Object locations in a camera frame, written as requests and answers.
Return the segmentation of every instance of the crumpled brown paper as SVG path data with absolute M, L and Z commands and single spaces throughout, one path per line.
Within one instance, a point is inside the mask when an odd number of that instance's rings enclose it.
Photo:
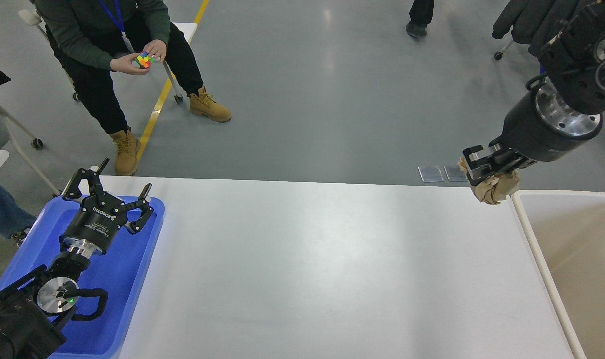
M 457 164 L 460 166 L 460 170 L 468 173 L 464 157 Z M 513 170 L 510 173 L 497 173 L 485 179 L 478 186 L 471 186 L 471 189 L 480 202 L 494 206 L 500 204 L 501 200 L 506 200 L 507 195 L 512 195 L 518 191 L 520 189 L 520 181 L 519 173 Z

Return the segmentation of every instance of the rubik's cube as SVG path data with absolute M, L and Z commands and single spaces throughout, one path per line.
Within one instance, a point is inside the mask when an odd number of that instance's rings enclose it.
M 134 59 L 134 61 L 139 64 L 140 68 L 148 68 L 154 62 L 154 59 L 149 57 L 147 52 L 143 51 L 137 56 L 136 59 Z

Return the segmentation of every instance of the black pants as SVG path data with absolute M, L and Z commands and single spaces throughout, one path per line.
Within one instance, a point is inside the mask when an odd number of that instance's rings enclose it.
M 179 85 L 187 93 L 198 93 L 198 89 L 203 86 L 203 80 L 200 77 L 194 54 L 181 30 L 173 23 L 170 26 L 170 40 L 167 44 L 165 60 L 176 75 Z M 130 20 L 125 22 L 125 34 L 134 51 L 143 50 L 143 47 L 152 41 L 150 30 L 138 11 Z M 118 30 L 101 36 L 89 36 L 88 38 L 95 46 L 111 56 L 120 52 L 129 52 L 121 38 L 121 32 Z M 105 133 L 113 134 L 127 129 L 125 115 L 121 111 L 116 96 L 114 96 L 114 85 L 110 72 L 82 64 L 64 54 L 50 31 L 48 31 L 48 39 L 55 57 L 59 59 L 59 63 L 74 82 L 74 89 L 81 97 L 82 104 L 88 109 L 92 117 L 99 121 Z
M 411 23 L 417 26 L 426 26 L 431 23 L 433 18 L 434 0 L 414 0 L 414 4 L 409 11 Z

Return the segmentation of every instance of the robotic arm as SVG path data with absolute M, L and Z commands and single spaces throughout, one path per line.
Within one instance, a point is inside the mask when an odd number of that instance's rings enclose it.
M 59 254 L 49 268 L 41 265 L 0 291 L 0 359 L 45 359 L 65 343 L 61 329 L 70 320 L 90 321 L 101 316 L 107 292 L 101 288 L 80 289 L 77 282 L 88 269 L 90 257 L 104 255 L 121 227 L 130 234 L 143 228 L 153 212 L 150 207 L 151 184 L 147 184 L 135 202 L 125 204 L 103 190 L 97 171 L 79 169 L 62 198 L 79 202 L 79 212 L 59 237 Z M 79 184 L 88 181 L 89 196 L 81 199 Z M 126 213 L 140 209 L 136 221 L 128 222 Z M 98 297 L 96 311 L 77 314 L 80 297 Z
M 471 186 L 535 162 L 555 161 L 601 130 L 605 111 L 605 0 L 566 23 L 539 57 L 546 73 L 504 120 L 500 136 L 465 149 Z M 540 81 L 548 77 L 550 81 Z

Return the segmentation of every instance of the hand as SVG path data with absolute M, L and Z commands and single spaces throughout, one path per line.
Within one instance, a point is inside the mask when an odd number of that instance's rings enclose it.
M 132 61 L 137 58 L 139 54 L 128 54 L 118 59 L 112 59 L 110 61 L 110 68 L 113 71 L 127 73 L 128 75 L 145 75 L 148 73 L 150 68 L 138 68 L 132 66 Z
M 165 55 L 167 55 L 167 45 L 159 40 L 155 39 L 152 42 L 145 45 L 143 51 L 148 53 L 149 57 L 153 57 L 155 60 L 160 57 L 160 61 L 165 61 Z

